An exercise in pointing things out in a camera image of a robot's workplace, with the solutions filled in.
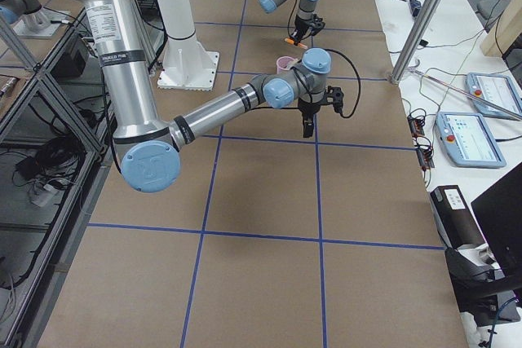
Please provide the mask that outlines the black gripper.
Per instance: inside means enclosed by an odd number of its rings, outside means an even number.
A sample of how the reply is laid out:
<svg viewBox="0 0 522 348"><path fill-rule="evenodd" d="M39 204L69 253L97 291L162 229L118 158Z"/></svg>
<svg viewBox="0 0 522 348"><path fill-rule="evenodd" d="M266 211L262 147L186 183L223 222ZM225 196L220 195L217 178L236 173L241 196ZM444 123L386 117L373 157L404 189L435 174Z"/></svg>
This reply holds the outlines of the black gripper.
<svg viewBox="0 0 522 348"><path fill-rule="evenodd" d="M290 35L290 38L301 42L307 37L318 34L325 27L325 22L317 14L313 14L312 18L308 20L297 15L294 19L294 25L295 29Z"/></svg>
<svg viewBox="0 0 522 348"><path fill-rule="evenodd" d="M340 87L327 86L317 102L308 102L303 98L298 99L298 109L302 114L303 137L305 139L313 136L315 129L314 116L321 110L322 106L331 105L337 114L343 115L343 97L344 93Z"/></svg>

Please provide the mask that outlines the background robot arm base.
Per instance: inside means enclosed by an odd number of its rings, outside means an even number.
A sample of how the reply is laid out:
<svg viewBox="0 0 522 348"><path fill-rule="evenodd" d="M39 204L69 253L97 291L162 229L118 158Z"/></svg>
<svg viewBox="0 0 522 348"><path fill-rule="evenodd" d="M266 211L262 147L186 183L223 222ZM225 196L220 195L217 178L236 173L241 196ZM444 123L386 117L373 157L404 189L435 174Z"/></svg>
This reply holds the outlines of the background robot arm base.
<svg viewBox="0 0 522 348"><path fill-rule="evenodd" d="M39 0L1 0L1 16L24 38L50 39L61 23L60 14L45 10Z"/></svg>

